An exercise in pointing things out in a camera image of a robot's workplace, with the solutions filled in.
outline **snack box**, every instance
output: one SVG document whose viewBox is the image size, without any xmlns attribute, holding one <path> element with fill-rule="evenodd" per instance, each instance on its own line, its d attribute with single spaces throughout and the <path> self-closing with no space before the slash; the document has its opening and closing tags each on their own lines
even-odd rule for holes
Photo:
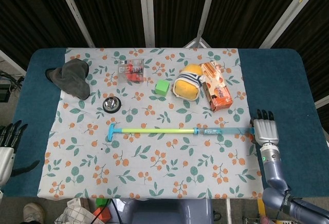
<svg viewBox="0 0 329 224">
<path fill-rule="evenodd" d="M 203 87 L 213 112 L 229 108 L 233 99 L 217 62 L 207 62 L 200 65 L 206 81 Z"/>
</svg>

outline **white pole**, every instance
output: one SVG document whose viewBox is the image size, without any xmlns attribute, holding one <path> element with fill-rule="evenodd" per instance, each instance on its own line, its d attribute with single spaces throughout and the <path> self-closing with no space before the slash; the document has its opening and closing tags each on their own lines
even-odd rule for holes
<svg viewBox="0 0 329 224">
<path fill-rule="evenodd" d="M 15 61 L 13 61 L 8 55 L 6 55 L 2 50 L 0 50 L 0 59 L 7 61 L 12 67 L 18 70 L 22 75 L 26 75 L 26 71 L 21 68 Z"/>
<path fill-rule="evenodd" d="M 231 201 L 229 198 L 226 198 L 226 215 L 227 215 L 227 224 L 232 224 L 232 216 L 231 216 Z"/>
<path fill-rule="evenodd" d="M 73 14 L 73 17 L 75 18 L 81 33 L 83 34 L 83 37 L 85 38 L 85 40 L 87 41 L 87 44 L 89 46 L 89 48 L 94 48 L 95 45 L 93 43 L 92 37 L 90 36 L 88 29 L 85 25 L 85 23 L 83 22 L 83 19 L 81 17 L 81 14 L 79 12 L 79 9 L 76 5 L 76 2 L 74 0 L 65 0 L 69 9 L 71 10 L 71 13 Z"/>
<path fill-rule="evenodd" d="M 146 48 L 155 47 L 153 0 L 140 0 Z"/>
<path fill-rule="evenodd" d="M 2 198 L 4 197 L 4 193 L 0 190 L 0 205 L 1 205 L 1 202 L 2 202 Z"/>
<path fill-rule="evenodd" d="M 293 0 L 274 25 L 260 48 L 271 48 L 309 0 Z"/>
<path fill-rule="evenodd" d="M 203 48 L 211 48 L 210 45 L 203 38 L 200 38 L 199 43 L 200 43 L 200 46 Z"/>
<path fill-rule="evenodd" d="M 211 1 L 212 0 L 205 0 L 204 9 L 202 11 L 201 20 L 200 20 L 200 24 L 199 24 L 199 29 L 197 30 L 195 45 L 199 45 L 201 36 L 204 33 L 204 28 L 205 28 L 205 25 L 206 25 L 206 22 L 207 22 L 208 13 L 209 13 L 209 9 L 210 9 L 210 6 L 211 6 Z"/>
<path fill-rule="evenodd" d="M 320 99 L 319 101 L 316 101 L 314 104 L 315 104 L 316 109 L 329 104 L 329 96 L 326 96 L 326 97 Z"/>
<path fill-rule="evenodd" d="M 184 46 L 184 48 L 191 48 L 192 46 L 194 46 L 194 44 L 195 44 L 195 39 L 193 39 L 193 40 L 190 41 L 188 44 L 186 44 L 186 45 Z"/>
</svg>

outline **robotic arm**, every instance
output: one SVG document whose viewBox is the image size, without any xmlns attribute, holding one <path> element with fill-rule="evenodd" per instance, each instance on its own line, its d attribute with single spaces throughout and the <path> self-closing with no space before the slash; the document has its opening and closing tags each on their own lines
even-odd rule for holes
<svg viewBox="0 0 329 224">
<path fill-rule="evenodd" d="M 5 186 L 9 177 L 28 172 L 40 162 L 37 160 L 27 167 L 12 169 L 18 145 L 27 127 L 27 124 L 20 127 L 21 123 L 22 121 L 19 120 L 15 124 L 0 127 L 0 203 L 3 197 L 2 187 Z"/>
<path fill-rule="evenodd" d="M 266 206 L 284 212 L 305 224 L 329 224 L 329 211 L 319 208 L 289 194 L 290 187 L 284 179 L 278 148 L 279 135 L 271 111 L 257 110 L 258 118 L 252 121 L 255 140 L 261 146 L 265 179 L 271 188 L 263 192 Z"/>
</svg>

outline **yellow plush toy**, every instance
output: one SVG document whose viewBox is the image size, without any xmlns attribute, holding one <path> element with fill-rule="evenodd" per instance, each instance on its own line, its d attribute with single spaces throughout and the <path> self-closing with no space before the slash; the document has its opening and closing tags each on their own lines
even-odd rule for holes
<svg viewBox="0 0 329 224">
<path fill-rule="evenodd" d="M 198 98 L 204 81 L 202 69 L 199 65 L 187 65 L 178 75 L 173 92 L 177 97 L 194 101 Z"/>
</svg>

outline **green object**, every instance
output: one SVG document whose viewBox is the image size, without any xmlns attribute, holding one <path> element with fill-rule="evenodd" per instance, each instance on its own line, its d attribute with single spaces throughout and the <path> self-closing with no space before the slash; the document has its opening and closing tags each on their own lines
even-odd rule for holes
<svg viewBox="0 0 329 224">
<path fill-rule="evenodd" d="M 167 80 L 159 80 L 155 85 L 155 93 L 165 97 L 169 89 L 169 84 Z"/>
<path fill-rule="evenodd" d="M 105 207 L 106 206 L 107 199 L 105 198 L 96 198 L 96 206 L 99 207 Z"/>
</svg>

